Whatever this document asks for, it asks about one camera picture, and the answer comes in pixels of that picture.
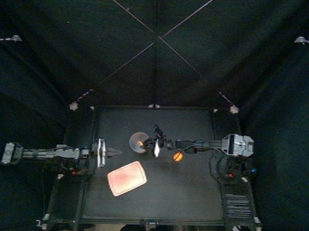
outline black fabric enclosure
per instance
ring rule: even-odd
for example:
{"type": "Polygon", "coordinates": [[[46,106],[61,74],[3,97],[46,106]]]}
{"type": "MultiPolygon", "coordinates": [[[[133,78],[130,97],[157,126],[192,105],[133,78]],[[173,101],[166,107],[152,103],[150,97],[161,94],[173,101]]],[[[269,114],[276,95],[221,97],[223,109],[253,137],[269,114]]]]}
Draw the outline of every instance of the black fabric enclosure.
{"type": "MultiPolygon", "coordinates": [[[[309,44],[295,42],[308,12],[306,0],[3,0],[0,153],[69,142],[92,106],[236,106],[264,228],[308,230],[309,44]]],[[[34,230],[55,176],[38,163],[0,167],[0,229],[34,230]]]]}

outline orange object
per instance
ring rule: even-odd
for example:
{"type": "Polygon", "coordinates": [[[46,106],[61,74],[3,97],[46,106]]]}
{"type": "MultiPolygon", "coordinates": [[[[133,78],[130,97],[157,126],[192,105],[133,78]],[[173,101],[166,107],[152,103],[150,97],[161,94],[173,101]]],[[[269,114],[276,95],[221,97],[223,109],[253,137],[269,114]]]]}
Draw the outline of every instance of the orange object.
{"type": "Polygon", "coordinates": [[[140,162],[133,162],[108,174],[109,184],[116,197],[142,186],[146,175],[140,162]]]}
{"type": "Polygon", "coordinates": [[[183,158],[184,158],[184,154],[181,152],[174,154],[174,161],[176,162],[181,162],[183,158]]]}

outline black wall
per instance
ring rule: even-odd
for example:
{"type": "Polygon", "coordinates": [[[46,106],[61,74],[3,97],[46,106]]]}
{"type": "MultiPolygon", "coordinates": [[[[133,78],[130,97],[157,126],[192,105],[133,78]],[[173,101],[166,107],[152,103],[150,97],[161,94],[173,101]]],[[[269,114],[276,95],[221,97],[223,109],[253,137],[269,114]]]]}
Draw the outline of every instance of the black wall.
{"type": "MultiPolygon", "coordinates": [[[[19,34],[2,12],[0,21],[2,38],[19,34]]],[[[27,148],[53,148],[62,143],[67,106],[49,73],[26,42],[0,42],[0,61],[0,153],[9,142],[27,148]]],[[[53,178],[42,173],[43,166],[30,162],[0,168],[2,230],[27,230],[26,226],[34,226],[35,219],[43,217],[53,178]]]]}
{"type": "Polygon", "coordinates": [[[255,196],[267,230],[309,227],[309,46],[294,44],[243,110],[255,138],[255,196]]]}

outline red plate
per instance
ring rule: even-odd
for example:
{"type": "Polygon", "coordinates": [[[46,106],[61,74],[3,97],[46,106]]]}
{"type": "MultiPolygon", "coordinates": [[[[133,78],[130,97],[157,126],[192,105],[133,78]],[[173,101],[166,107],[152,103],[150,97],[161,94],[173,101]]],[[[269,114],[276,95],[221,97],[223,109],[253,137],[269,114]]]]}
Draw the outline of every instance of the red plate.
{"type": "Polygon", "coordinates": [[[140,162],[133,162],[108,174],[109,184],[116,197],[137,189],[146,182],[146,175],[140,162]]]}

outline black table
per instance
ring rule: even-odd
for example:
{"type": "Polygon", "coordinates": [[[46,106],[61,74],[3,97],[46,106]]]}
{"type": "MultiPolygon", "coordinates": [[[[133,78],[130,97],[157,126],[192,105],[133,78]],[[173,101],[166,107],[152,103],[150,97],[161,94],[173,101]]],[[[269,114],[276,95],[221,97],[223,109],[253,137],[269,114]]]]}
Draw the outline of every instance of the black table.
{"type": "Polygon", "coordinates": [[[84,108],[73,114],[66,135],[70,146],[89,146],[93,139],[105,137],[106,146],[124,152],[106,159],[85,182],[57,181],[50,205],[51,226],[70,223],[122,223],[227,226],[236,222],[253,226],[255,207],[251,183],[227,185],[212,175],[216,152],[187,154],[183,162],[173,161],[172,151],[158,158],[138,154],[130,148],[130,136],[145,132],[153,136],[160,125],[168,138],[177,140],[221,140],[231,133],[241,133],[239,117],[228,110],[205,108],[100,107],[84,108]],[[108,183],[108,173],[140,161],[148,183],[114,197],[108,183]],[[231,218],[227,203],[233,191],[245,195],[251,216],[231,218]]]}

